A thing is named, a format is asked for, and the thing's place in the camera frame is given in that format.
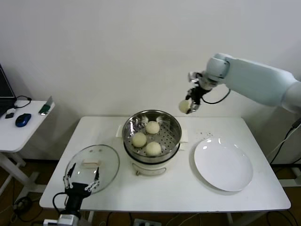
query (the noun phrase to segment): wooden floor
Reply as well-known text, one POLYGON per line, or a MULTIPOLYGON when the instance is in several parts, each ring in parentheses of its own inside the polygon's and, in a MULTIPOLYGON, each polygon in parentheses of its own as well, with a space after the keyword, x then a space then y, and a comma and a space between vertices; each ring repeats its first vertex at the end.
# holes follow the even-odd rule
MULTIPOLYGON (((55 169, 55 163, 37 163, 37 162, 28 162, 25 167, 22 167, 22 171, 27 174, 28 176, 34 172, 39 171, 40 176, 37 179, 38 184, 46 184, 52 172, 55 169)), ((8 173, 0 168, 0 185, 3 184, 8 173)), ((293 174, 289 169, 283 169, 277 173, 279 179, 281 178, 293 178, 293 174)), ((22 190, 22 185, 16 181, 15 182, 15 198, 22 190)), ((290 211, 296 217, 298 223, 301 225, 301 188, 286 188, 285 192, 287 193, 289 199, 292 203, 292 208, 290 211)), ((33 200, 38 199, 41 195, 40 194, 30 194, 29 195, 33 200)), ((13 218, 13 210, 12 208, 7 209, 5 212, 2 212, 7 206, 12 204, 13 199, 13 182, 11 181, 7 188, 5 189, 4 193, 0 196, 0 226, 30 226, 31 223, 24 223, 17 219, 14 223, 11 223, 11 218, 13 218)), ((38 202, 35 202, 32 208, 25 213, 22 217, 24 220, 31 219, 34 217, 39 211, 41 207, 39 206, 38 202)), ((292 225, 296 225, 293 222, 293 219, 290 217, 287 211, 283 211, 283 213, 290 218, 292 221, 292 225)), ((82 216, 87 215, 88 213, 82 212, 82 216)), ((106 221, 108 217, 108 212, 97 212, 94 215, 93 225, 99 226, 101 221, 106 221)), ((147 219, 151 221, 161 222, 162 226, 165 226, 166 223, 175 217, 177 214, 172 213, 132 213, 131 214, 133 219, 140 218, 140 219, 147 219)), ((189 218, 193 214, 180 214, 177 218, 175 218, 172 222, 168 224, 168 226, 178 226, 182 221, 189 218)), ((226 226, 227 225, 227 218, 226 214, 224 213, 214 213, 214 214, 200 214, 201 218, 201 225, 202 226, 226 226)), ((238 218, 242 216, 241 213, 234 214, 234 218, 238 218)), ((41 221, 45 218, 48 219, 57 219, 57 213, 54 210, 43 210, 41 215, 35 219, 35 221, 41 221)), ((271 213, 269 215, 269 219, 272 226, 289 226, 289 222, 285 220, 285 218, 278 214, 278 213, 271 213)), ((112 213, 109 217, 109 225, 110 226, 129 226, 130 225, 130 215, 129 213, 112 213)), ((200 225, 200 219, 198 216, 191 218, 190 220, 186 221, 182 226, 198 226, 200 225)), ((250 226, 268 226, 266 215, 262 216, 258 220, 254 221, 250 226)))

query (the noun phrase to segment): white wall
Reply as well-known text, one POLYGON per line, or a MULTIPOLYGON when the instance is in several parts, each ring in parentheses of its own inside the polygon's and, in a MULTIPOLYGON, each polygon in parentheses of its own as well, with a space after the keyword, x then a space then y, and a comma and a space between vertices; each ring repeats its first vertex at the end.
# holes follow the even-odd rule
MULTIPOLYGON (((155 108, 180 116, 187 72, 202 71, 216 52, 301 78, 300 8, 298 0, 1 1, 0 62, 13 89, 34 99, 52 95, 57 104, 22 154, 59 158, 84 115, 155 108)), ((226 92, 220 86, 206 98, 226 92)), ((235 92, 193 116, 242 116, 264 152, 295 119, 235 92)), ((283 161, 298 155, 287 149, 283 161)))

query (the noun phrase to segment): white robotic arm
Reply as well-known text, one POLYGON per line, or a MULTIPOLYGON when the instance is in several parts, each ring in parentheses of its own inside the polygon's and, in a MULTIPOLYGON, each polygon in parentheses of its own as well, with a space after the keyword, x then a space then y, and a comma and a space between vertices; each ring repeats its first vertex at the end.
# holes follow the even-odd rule
POLYGON ((196 111, 202 96, 222 83, 258 103, 301 113, 301 82, 274 67, 218 53, 209 59, 205 71, 189 73, 189 81, 194 88, 179 105, 186 114, 196 111))

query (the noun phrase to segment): perforated steamer tray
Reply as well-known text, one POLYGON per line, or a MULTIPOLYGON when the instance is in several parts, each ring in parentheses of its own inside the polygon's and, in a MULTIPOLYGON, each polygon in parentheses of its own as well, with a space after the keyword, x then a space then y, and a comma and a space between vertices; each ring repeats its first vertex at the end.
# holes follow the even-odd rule
POLYGON ((135 160, 145 164, 159 164, 169 160, 175 155, 180 146, 182 130, 179 122, 170 114, 158 111, 147 110, 139 112, 129 118, 122 130, 122 138, 127 153, 135 160), (156 121, 160 125, 157 134, 146 132, 146 124, 149 121, 156 121), (137 148, 132 144, 132 136, 141 132, 146 135, 147 143, 156 141, 161 145, 161 154, 158 156, 147 156, 146 145, 137 148))

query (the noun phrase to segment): small desk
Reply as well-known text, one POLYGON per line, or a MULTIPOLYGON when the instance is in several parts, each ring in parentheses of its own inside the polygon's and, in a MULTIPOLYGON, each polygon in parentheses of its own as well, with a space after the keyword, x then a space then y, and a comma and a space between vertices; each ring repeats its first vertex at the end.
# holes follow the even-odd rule
MULTIPOLYGON (((27 102, 28 101, 18 100, 16 101, 16 105, 23 106, 27 102)), ((5 114, 0 117, 0 166, 10 174, 0 188, 0 195, 3 193, 12 177, 16 178, 24 185, 18 199, 26 196, 28 192, 42 193, 45 189, 45 185, 37 185, 34 183, 39 175, 37 172, 34 172, 30 177, 27 177, 19 169, 20 166, 25 166, 26 163, 19 155, 16 154, 16 152, 20 151, 24 147, 40 124, 48 116, 49 113, 47 115, 39 115, 38 113, 45 103, 46 101, 33 100, 26 107, 18 108, 13 118, 5 119, 5 114), (32 117, 26 126, 19 128, 15 126, 15 121, 19 115, 24 113, 30 113, 32 114, 32 117), (13 164, 3 153, 7 153, 7 155, 13 158, 17 164, 13 164)), ((49 111, 51 111, 54 106, 55 104, 53 103, 49 111)))
MULTIPOLYGON (((272 171, 249 128, 241 118, 177 118, 188 131, 187 149, 171 160, 172 169, 159 176, 136 176, 123 147, 115 137, 127 117, 83 117, 77 125, 40 200, 44 208, 53 208, 52 198, 64 191, 63 175, 69 160, 81 149, 97 144, 113 147, 120 156, 120 169, 114 181, 103 191, 84 199, 82 210, 126 212, 255 212, 232 225, 247 225, 265 211, 291 207, 282 186, 272 171), (252 182, 241 192, 226 192, 209 185, 198 173, 193 152, 209 137, 235 142, 251 160, 252 182)), ((55 202, 64 208, 65 196, 55 202)))

